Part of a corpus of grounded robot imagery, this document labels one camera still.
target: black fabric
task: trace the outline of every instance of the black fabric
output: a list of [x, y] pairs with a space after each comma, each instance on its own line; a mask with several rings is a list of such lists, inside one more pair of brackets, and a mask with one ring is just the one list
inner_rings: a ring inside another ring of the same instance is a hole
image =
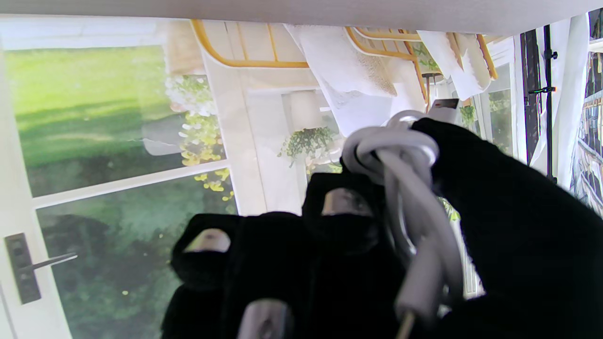
[[461, 215], [467, 250], [487, 293], [453, 310], [441, 322], [440, 336], [472, 331], [600, 338], [599, 216], [461, 127], [421, 119], [412, 128], [440, 147], [434, 180]]
[[[461, 127], [421, 119], [413, 129], [440, 147], [434, 182], [461, 214], [486, 295], [455, 306], [434, 331], [412, 337], [601, 338], [603, 221]], [[393, 303], [404, 271], [382, 227], [374, 241], [382, 188], [343, 165], [344, 174], [313, 176], [302, 217], [195, 216], [174, 248], [172, 266], [183, 286], [166, 312], [163, 338], [236, 338], [244, 308], [262, 297], [293, 309], [296, 338], [394, 338]], [[375, 218], [323, 219], [324, 194], [340, 186], [361, 192]], [[227, 253], [182, 254], [214, 227], [229, 234]]]

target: coiled cable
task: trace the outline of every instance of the coiled cable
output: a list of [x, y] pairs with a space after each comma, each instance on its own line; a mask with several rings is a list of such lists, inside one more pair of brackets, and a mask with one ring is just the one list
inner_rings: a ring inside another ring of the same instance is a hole
[[351, 172], [384, 186], [389, 231], [407, 271], [396, 310], [400, 317], [411, 311], [430, 324], [443, 300], [463, 299], [463, 267], [447, 213], [432, 192], [431, 166], [438, 145], [410, 129], [412, 122], [424, 117], [402, 111], [384, 127], [354, 132], [346, 140], [342, 159]]

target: black pole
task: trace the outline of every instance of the black pole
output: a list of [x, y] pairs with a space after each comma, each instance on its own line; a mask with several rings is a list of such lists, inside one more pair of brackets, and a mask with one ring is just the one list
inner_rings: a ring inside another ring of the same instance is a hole
[[557, 182], [553, 177], [553, 97], [555, 88], [551, 86], [551, 59], [557, 59], [557, 52], [551, 50], [551, 26], [545, 26], [545, 77], [546, 88], [546, 176]]

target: grass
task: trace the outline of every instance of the grass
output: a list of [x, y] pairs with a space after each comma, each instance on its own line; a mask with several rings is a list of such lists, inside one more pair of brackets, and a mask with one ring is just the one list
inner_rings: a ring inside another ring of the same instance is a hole
[[28, 167], [120, 153], [144, 122], [173, 114], [160, 46], [9, 51], [5, 62]]

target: door handle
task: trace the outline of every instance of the door handle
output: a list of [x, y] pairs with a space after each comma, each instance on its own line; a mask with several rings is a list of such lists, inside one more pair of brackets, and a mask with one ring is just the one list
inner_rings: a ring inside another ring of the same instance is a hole
[[34, 270], [77, 258], [77, 254], [67, 253], [33, 264], [24, 233], [7, 236], [4, 238], [4, 242], [8, 251], [8, 257], [10, 258], [10, 264], [13, 268], [13, 277], [19, 290], [22, 305], [42, 298]]

